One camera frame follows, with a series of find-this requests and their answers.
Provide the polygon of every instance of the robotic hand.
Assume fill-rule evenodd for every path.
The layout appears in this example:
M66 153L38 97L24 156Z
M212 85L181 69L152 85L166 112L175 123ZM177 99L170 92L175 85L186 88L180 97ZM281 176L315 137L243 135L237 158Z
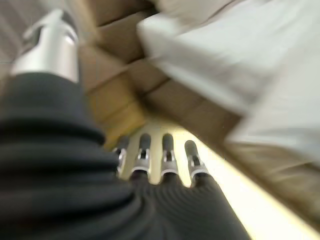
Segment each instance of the robotic hand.
M191 141L190 188L179 178L169 134L159 185L148 182L148 135L130 181L118 178L128 138L113 152L102 148L105 136L85 107L77 31L67 14L52 12L24 40L0 96L0 239L249 239Z
M123 136L113 150L119 158L118 172L125 165L128 145L129 138ZM167 220L172 226L174 231L165 231L168 235L164 239L250 239L220 187L209 174L193 141L187 141L184 146L191 177L190 188L185 187L179 177L174 139L168 133L162 139L160 184L149 183L150 146L150 135L143 134L129 181L136 194L148 199L160 219Z

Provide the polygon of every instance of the glove finger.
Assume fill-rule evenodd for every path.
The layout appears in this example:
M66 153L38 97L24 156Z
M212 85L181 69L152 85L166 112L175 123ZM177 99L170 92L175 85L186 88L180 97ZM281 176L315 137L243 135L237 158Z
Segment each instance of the glove finger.
M131 175L137 176L144 176L145 173L149 177L150 174L150 146L151 146L151 136L147 133L141 135L140 142L139 142L139 150L138 154L135 158L135 162L133 168L131 170Z
M149 196L152 188L152 185L149 183L151 163L150 147L151 136L147 133L141 135L138 154L135 158L129 179L136 192L143 196Z
M115 148L112 150L113 153L115 153L118 157L118 160L119 160L119 164L118 164L118 167L117 167L117 174L119 175L121 170L123 169L124 167L124 164L126 162L126 158L127 158L127 149L128 149L128 146L129 146L129 137L124 135L124 136L121 136L119 139L118 139L118 142L115 146Z
M213 178L209 174L205 163L199 156L196 143L188 140L184 144L184 149L188 159L191 186L195 187L212 182Z
M163 135L162 150L160 182L162 184L175 183L182 185L174 151L174 138L169 133Z

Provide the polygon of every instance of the white cloth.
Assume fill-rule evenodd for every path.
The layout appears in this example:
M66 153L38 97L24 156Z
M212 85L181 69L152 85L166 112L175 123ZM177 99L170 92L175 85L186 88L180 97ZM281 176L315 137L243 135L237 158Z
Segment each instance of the white cloth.
M286 55L314 26L319 3L246 0L192 29L158 14L145 19L139 33L147 56L170 77L246 115L272 84Z
M234 0L157 0L157 8L179 21L197 26L205 23Z
M287 151L291 163L320 167L319 25L319 19L314 21L314 28L308 29L286 57L274 85L252 115L229 136L227 143L242 158L249 158L254 152L257 159L269 156L269 161L277 161L283 157L275 154L281 148Z

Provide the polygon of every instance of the fingertip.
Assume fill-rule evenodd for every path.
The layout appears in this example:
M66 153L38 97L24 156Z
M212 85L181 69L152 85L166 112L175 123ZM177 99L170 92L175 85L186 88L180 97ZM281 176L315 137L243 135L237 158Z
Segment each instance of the fingertip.
M140 137L139 149L150 149L151 136L148 133L144 133Z
M185 149L185 153L186 153L187 157L188 156L197 156L198 155L197 145L192 140L188 140L188 141L185 142L184 149Z
M123 135L123 136L119 137L118 142L116 144L116 148L127 150L128 146L129 146L129 140L130 140L129 136L127 136L127 135Z
M174 150L174 138L171 134L166 133L162 138L162 149L163 151L173 151Z

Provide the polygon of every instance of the black ribbed fabric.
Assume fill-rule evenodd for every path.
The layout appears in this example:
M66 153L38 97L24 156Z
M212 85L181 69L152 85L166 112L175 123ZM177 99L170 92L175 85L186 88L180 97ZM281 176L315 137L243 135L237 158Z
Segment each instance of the black ribbed fabric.
M50 74L7 82L0 98L0 239L247 239L216 184L188 189L166 177L153 186L138 175L135 190L117 179L117 156L102 149L104 136L83 98L79 84Z
M167 173L159 185L150 185L145 176L131 181L183 240L250 239L220 187L207 174L199 174L192 188L185 187L174 173Z

